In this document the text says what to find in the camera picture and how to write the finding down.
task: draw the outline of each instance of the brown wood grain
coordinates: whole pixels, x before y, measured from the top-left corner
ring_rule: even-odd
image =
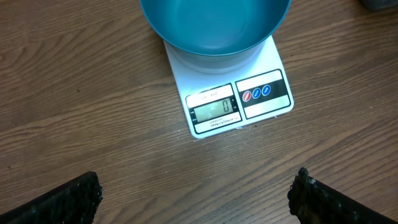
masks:
[[[305,166],[398,221],[398,9],[293,1],[274,39],[294,110],[194,141],[138,0],[0,0],[0,213],[93,170],[96,224],[298,223]]]

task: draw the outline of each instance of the scale platform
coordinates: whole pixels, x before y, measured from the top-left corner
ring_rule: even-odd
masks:
[[[284,66],[270,36],[246,60],[195,63],[165,42],[191,134],[204,139],[287,113],[294,101]]]

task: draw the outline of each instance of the digital kitchen scale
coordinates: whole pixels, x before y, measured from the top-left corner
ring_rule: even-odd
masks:
[[[196,139],[287,113],[294,106],[272,36],[236,58],[227,56],[227,61],[197,60],[166,42],[165,48]]]

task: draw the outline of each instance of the teal bowl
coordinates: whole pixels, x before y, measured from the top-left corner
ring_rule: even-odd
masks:
[[[140,0],[152,28],[168,43],[203,56],[248,50],[279,27],[291,0]]]

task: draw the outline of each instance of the wooden table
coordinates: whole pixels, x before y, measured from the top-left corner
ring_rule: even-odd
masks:
[[[0,213],[88,171],[95,223],[298,223],[300,167],[398,220],[398,9],[293,1],[274,34],[295,98],[194,141],[138,0],[0,0]]]

